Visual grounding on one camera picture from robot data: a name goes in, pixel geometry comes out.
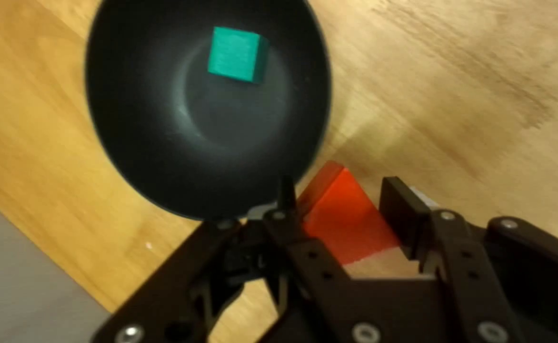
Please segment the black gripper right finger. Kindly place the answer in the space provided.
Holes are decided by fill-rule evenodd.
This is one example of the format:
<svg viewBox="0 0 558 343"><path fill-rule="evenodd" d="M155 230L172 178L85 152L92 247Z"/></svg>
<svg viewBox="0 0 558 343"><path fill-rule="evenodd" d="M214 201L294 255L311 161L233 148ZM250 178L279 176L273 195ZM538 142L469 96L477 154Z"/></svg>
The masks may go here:
<svg viewBox="0 0 558 343"><path fill-rule="evenodd" d="M433 209L401 176L382 180L380 213L406 256L433 274L469 343L558 343L558 237L502 215L477 226Z"/></svg>

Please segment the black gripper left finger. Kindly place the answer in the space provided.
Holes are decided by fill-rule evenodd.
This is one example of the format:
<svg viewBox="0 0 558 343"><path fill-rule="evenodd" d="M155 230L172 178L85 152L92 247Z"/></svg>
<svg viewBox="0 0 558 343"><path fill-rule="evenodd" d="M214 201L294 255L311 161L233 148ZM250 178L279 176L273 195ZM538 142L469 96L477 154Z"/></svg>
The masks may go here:
<svg viewBox="0 0 558 343"><path fill-rule="evenodd" d="M269 285L279 321L273 343L351 336L338 289L349 276L302 228L296 186L281 182L279 201L247 220L203 222L142 287L94 333L92 343L207 343L245 285Z"/></svg>

